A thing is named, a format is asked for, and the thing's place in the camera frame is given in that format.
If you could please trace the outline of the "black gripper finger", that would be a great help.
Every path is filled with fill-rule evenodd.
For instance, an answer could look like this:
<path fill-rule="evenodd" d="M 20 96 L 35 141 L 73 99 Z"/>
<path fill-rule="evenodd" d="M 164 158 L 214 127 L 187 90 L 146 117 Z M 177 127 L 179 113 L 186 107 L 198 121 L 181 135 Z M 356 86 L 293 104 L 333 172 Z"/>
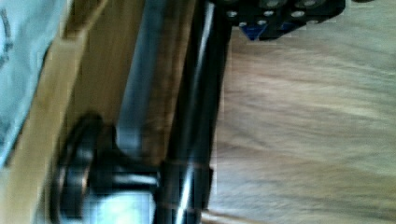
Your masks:
<path fill-rule="evenodd" d="M 211 0 L 197 2 L 153 224 L 201 223 L 231 30 L 223 8 Z"/>

